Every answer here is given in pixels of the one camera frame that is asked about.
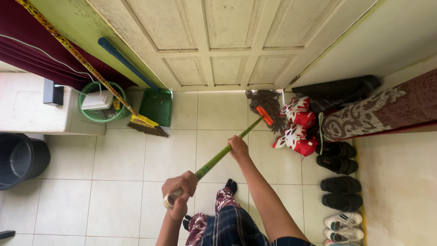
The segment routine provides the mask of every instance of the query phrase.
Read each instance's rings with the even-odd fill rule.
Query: orange mop head
[[[252,100],[249,105],[250,110],[264,115],[268,127],[275,133],[286,128],[285,118],[278,116],[281,110],[278,99],[281,95],[281,93],[271,90],[246,91],[247,98]]]

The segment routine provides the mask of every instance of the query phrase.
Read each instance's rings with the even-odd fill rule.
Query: green dustpan
[[[170,91],[160,89],[159,92],[156,92],[152,88],[147,88],[142,95],[138,113],[153,120],[160,126],[169,127],[171,101]]]

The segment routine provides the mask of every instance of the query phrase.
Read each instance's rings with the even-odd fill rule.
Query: sock
[[[188,225],[190,224],[191,216],[186,215],[184,220],[182,221],[182,225],[184,226],[184,229],[188,231]]]
[[[228,182],[225,185],[225,188],[228,187],[235,195],[237,192],[237,183],[233,181],[232,179],[229,179]]]

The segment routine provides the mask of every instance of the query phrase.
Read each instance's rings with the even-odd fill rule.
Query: electrical cord
[[[68,66],[67,64],[63,63],[62,61],[58,61],[58,60],[56,60],[56,59],[53,58],[51,55],[49,55],[47,52],[45,52],[44,50],[42,50],[42,49],[40,49],[40,48],[38,48],[38,47],[36,47],[36,46],[30,45],[30,44],[28,44],[28,43],[25,43],[25,42],[19,40],[19,39],[16,39],[16,38],[13,38],[13,37],[10,37],[10,36],[6,36],[6,35],[3,35],[3,34],[0,34],[0,36],[1,36],[1,37],[5,37],[5,38],[8,38],[8,39],[15,40],[15,41],[20,42],[20,43],[22,43],[22,44],[25,44],[25,45],[27,45],[27,46],[29,46],[29,47],[32,47],[32,48],[34,48],[34,49],[37,49],[37,50],[43,52],[43,53],[44,53],[46,56],[48,56],[50,59],[52,59],[52,60],[54,60],[54,61],[56,61],[56,62],[58,62],[58,63],[60,63],[60,64],[62,64],[62,65],[64,65],[64,66],[66,66],[67,68],[71,69],[72,71],[74,71],[74,72],[76,72],[76,73],[78,73],[78,74],[86,74],[86,75],[88,75],[88,76],[90,77],[90,79],[92,80],[93,83],[96,83],[96,84],[99,85],[99,89],[100,89],[100,94],[99,94],[99,96],[97,96],[97,97],[93,97],[93,96],[90,96],[90,95],[88,95],[88,96],[89,96],[89,97],[93,97],[93,98],[98,98],[98,97],[100,97],[100,96],[102,95],[102,85],[101,85],[100,83],[95,82],[94,79],[93,79],[93,77],[92,77],[89,73],[87,73],[87,72],[79,72],[79,71],[74,70],[72,67]],[[76,90],[75,88],[73,88],[73,87],[71,87],[71,86],[69,86],[69,85],[56,84],[55,87],[70,87],[70,88],[72,88],[73,90],[77,91],[78,93],[80,93],[80,94],[86,96],[86,94],[84,94],[84,93],[82,93],[82,92]]]

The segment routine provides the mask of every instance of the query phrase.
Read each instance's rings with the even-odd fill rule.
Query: door
[[[172,91],[284,89],[375,2],[88,1]]]

